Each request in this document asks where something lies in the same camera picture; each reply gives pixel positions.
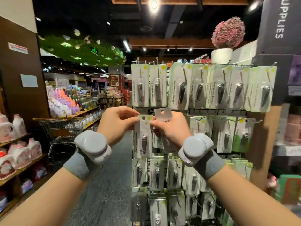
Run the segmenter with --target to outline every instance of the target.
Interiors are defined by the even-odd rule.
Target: green ceiling decoration
[[[124,64],[125,55],[122,51],[106,42],[93,40],[91,37],[88,38],[90,43],[79,36],[73,36],[68,40],[66,38],[68,37],[65,35],[39,36],[39,44],[45,51],[76,63],[98,67]]]

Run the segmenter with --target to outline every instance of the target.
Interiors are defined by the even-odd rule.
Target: white pot
[[[227,64],[232,57],[232,48],[220,48],[211,52],[211,63]]]

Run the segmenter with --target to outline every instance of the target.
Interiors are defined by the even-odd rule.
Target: gray wrist strap
[[[193,167],[207,181],[226,165],[218,154],[209,150]]]
[[[64,164],[66,170],[81,180],[93,179],[100,171],[102,165],[96,165],[93,161],[81,151],[77,151]]]

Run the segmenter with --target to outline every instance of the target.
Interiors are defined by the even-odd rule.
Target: gray floor
[[[66,226],[129,226],[132,133],[113,147],[113,155],[90,181]]]

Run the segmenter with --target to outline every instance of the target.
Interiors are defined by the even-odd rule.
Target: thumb
[[[136,124],[139,121],[138,117],[131,117],[128,119],[123,120],[125,125],[126,125],[126,129],[128,129],[130,126]]]
[[[154,120],[154,121],[150,122],[150,125],[152,125],[153,127],[157,128],[157,129],[160,129],[162,131],[164,131],[164,128],[165,128],[165,123],[162,121]]]

